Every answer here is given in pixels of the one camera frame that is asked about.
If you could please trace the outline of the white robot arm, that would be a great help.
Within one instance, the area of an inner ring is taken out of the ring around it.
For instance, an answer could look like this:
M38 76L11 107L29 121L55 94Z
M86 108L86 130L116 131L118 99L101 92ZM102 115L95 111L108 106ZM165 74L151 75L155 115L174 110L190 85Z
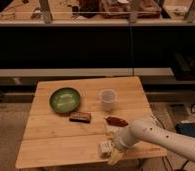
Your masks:
M139 141L159 145L195 162L195 138L167 131L157 126L156 118L149 115L133 120L115 135L108 164L115 165Z

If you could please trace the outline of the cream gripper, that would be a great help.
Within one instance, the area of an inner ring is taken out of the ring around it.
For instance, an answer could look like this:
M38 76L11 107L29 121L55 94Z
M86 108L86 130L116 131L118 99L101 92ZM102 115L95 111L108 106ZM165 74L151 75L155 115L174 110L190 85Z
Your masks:
M114 148L111 152L109 160L107 162L108 165L113 166L118 163L123 158L124 153L117 148Z

